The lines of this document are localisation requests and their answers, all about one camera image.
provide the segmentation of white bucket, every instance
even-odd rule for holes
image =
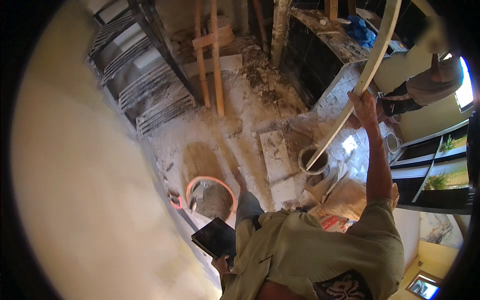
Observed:
[[[384,138],[384,145],[390,153],[396,153],[400,149],[402,140],[400,140],[394,133],[389,132]]]

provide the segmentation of window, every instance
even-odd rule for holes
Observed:
[[[414,294],[420,299],[433,299],[440,285],[440,279],[437,277],[420,271],[417,276],[410,282],[407,291]]]
[[[446,60],[452,57],[452,54],[447,53],[441,60]],[[463,82],[462,86],[455,92],[455,99],[461,112],[469,109],[473,105],[473,92],[472,82],[470,80],[470,74],[468,73],[467,63],[460,57],[460,63],[463,69]]]

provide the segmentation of framed picture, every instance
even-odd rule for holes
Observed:
[[[441,279],[420,271],[410,282],[406,290],[420,299],[430,300],[438,292],[440,282]]]

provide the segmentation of printed patch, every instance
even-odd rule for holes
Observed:
[[[319,300],[373,300],[372,291],[363,276],[348,270],[332,279],[314,282]]]

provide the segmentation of beige wall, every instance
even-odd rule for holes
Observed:
[[[84,63],[93,25],[81,3],[67,1],[19,91],[12,172],[32,249],[64,299],[218,299],[135,136]]]
[[[392,300],[418,300],[418,297],[405,290],[418,272],[421,270],[435,277],[444,278],[457,254],[458,249],[456,248],[421,240],[418,256],[405,272],[400,290],[392,297]]]
[[[414,1],[426,15],[432,15],[433,9],[425,0]],[[407,78],[430,68],[432,55],[414,46],[407,55],[395,55],[382,62],[374,76],[380,91],[390,93]],[[402,114],[399,124],[404,141],[439,132],[468,119],[472,109],[461,113],[455,95],[416,111]]]

